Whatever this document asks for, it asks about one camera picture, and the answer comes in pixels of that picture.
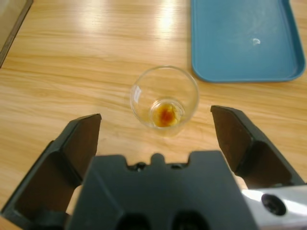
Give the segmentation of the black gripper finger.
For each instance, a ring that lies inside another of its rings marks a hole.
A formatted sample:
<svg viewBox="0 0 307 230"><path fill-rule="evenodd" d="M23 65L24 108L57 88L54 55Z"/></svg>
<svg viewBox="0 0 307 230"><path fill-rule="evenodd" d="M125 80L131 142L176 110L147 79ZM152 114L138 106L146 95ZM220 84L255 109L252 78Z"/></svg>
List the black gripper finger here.
<svg viewBox="0 0 307 230"><path fill-rule="evenodd" d="M70 121L22 179L1 215L18 227L64 227L74 190L96 154L101 115Z"/></svg>
<svg viewBox="0 0 307 230"><path fill-rule="evenodd" d="M212 106L219 147L249 189L305 185L269 138L240 110Z"/></svg>

